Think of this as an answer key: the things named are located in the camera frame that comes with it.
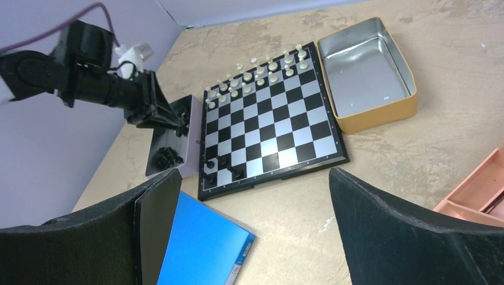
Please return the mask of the black chess piece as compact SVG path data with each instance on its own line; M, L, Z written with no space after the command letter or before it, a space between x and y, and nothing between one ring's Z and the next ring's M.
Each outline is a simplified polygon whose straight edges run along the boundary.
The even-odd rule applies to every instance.
M244 177L244 171L240 167L228 166L227 169L231 172L233 181L241 180Z

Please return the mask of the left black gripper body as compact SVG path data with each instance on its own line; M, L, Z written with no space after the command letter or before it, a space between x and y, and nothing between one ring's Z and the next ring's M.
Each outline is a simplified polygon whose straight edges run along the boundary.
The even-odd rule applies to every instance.
M73 99L122 109L126 121L135 126L155 126L155 78L153 71L141 72L133 80L117 74L84 73L77 77Z

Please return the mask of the black chess rook corner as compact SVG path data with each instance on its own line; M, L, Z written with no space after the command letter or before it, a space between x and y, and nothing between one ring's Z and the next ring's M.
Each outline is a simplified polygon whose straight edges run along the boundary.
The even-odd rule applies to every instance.
M217 174L216 173L202 173L202 178L205 181L205 183L209 186L215 185L216 180L217 180Z

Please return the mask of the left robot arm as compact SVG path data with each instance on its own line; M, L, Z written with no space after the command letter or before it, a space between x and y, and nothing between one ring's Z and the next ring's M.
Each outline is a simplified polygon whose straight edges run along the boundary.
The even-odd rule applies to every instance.
M1 79L12 101L55 93L68 107L76 100L119 108L125 120L138 128L168 128L185 135L189 115L171 108L156 73L143 68L140 54L131 48L111 66L114 35L77 20L62 29L58 44L46 55L21 50L1 55Z

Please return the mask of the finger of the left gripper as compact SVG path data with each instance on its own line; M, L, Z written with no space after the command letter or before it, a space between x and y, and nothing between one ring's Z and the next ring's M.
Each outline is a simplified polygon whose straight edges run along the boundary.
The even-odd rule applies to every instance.
M182 119L171 108L158 83L156 73L150 72L151 110L149 121L153 126L177 129L183 127Z

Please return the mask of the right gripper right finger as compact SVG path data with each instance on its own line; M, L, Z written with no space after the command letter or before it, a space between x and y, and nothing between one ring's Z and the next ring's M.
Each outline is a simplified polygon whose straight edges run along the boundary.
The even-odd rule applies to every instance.
M353 284L502 284L503 229L446 216L335 167L332 206Z

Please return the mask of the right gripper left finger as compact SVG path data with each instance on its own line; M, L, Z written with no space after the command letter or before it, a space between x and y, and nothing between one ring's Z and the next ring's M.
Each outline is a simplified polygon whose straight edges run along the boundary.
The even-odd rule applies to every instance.
M182 177L142 184L39 226L1 230L2 284L156 284Z

